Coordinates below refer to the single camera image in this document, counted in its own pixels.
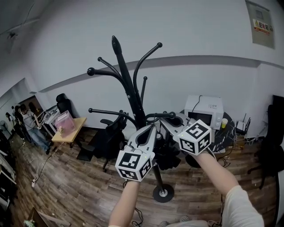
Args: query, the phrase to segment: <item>ceiling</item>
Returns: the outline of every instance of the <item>ceiling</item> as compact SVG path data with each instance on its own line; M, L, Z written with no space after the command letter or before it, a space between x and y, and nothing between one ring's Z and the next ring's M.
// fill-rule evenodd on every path
M0 0L0 52L11 53L19 50L24 38L33 32L36 22L30 22L37 21L53 1ZM20 26L17 29L8 31L18 25Z

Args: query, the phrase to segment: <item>black round table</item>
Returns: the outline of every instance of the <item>black round table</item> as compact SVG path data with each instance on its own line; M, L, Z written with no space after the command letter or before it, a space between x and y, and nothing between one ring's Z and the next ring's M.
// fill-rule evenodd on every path
M224 112L223 118L228 119L228 123L224 129L220 127L220 130L215 132L215 142L209 146L210 150L213 152L218 152L228 147L234 141L236 134L235 123L226 112ZM190 166L200 168L200 165L191 155L187 155L185 160Z

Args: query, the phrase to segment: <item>white microwave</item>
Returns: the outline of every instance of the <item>white microwave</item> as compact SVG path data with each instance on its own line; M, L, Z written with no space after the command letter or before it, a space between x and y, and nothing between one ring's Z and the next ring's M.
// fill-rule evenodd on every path
M202 120L212 129L219 130L224 115L222 99L190 95L186 101L185 115L196 121Z

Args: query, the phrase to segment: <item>pink box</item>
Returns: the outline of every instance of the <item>pink box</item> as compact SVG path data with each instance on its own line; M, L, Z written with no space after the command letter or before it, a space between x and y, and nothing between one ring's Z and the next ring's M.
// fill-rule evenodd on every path
M55 121L55 126L60 132L62 138L68 136L76 130L74 119L70 115L68 110L57 117Z

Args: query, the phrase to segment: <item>yellow cup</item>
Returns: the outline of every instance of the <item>yellow cup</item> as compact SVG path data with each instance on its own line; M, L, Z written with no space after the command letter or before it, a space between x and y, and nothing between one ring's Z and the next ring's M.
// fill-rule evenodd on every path
M228 123L228 119L223 118L223 119L222 119L221 128L223 128L223 129L224 129L224 128L226 127L227 123Z

